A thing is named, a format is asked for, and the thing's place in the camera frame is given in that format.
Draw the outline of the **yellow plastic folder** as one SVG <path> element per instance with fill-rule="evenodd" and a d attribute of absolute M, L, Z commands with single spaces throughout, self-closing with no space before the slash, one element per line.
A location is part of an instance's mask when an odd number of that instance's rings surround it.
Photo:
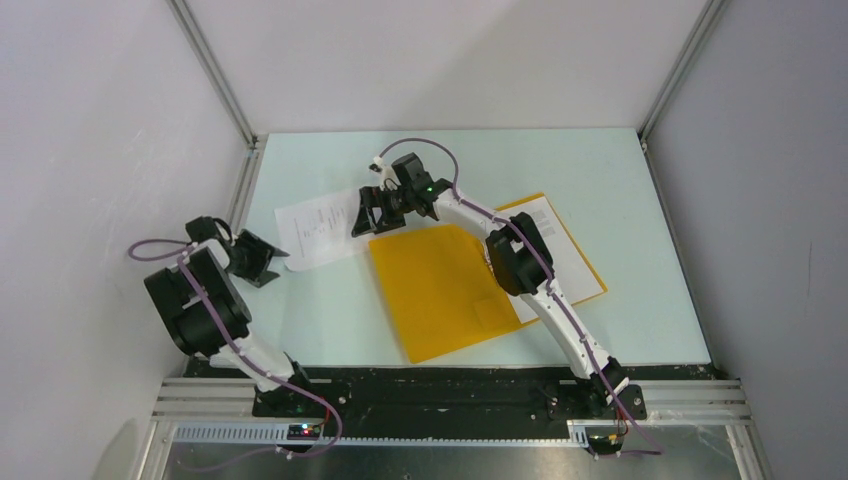
<path fill-rule="evenodd" d="M 432 360 L 528 323 L 543 324 L 528 305 L 498 285 L 483 241 L 456 225 L 439 223 L 369 243 L 410 362 Z"/>

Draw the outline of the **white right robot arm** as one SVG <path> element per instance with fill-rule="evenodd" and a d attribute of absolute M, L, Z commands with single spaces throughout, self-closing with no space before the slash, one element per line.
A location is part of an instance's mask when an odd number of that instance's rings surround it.
<path fill-rule="evenodd" d="M 378 174 L 379 183 L 360 188 L 352 237 L 399 229 L 406 215 L 415 212 L 483 241 L 498 285 L 533 310 L 566 354 L 572 373 L 586 383 L 580 392 L 584 410 L 602 418 L 619 407 L 630 379 L 569 304 L 550 250 L 529 214 L 505 217 L 477 205 L 453 182 L 433 179 L 414 153 L 392 164 L 376 157 L 369 168 Z"/>

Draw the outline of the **white printed paper sheets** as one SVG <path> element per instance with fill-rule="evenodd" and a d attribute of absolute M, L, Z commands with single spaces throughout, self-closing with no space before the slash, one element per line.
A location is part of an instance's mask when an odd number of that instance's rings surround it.
<path fill-rule="evenodd" d="M 598 275 L 551 202 L 539 193 L 498 209 L 504 217 L 528 213 L 536 223 L 554 260 L 554 274 L 572 305 L 605 294 L 607 286 Z"/>

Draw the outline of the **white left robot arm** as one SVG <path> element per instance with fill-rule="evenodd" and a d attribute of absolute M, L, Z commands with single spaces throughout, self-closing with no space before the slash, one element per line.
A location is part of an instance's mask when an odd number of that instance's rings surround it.
<path fill-rule="evenodd" d="M 280 277 L 271 261 L 289 254 L 246 229 L 234 232 L 217 217 L 197 217 L 185 230 L 188 239 L 171 254 L 175 264 L 144 280 L 171 340 L 188 356 L 240 370 L 260 396 L 276 397 L 292 416 L 305 415 L 317 398 L 309 377 L 287 353 L 251 331 L 252 315 L 231 281 L 235 276 L 264 287 Z"/>

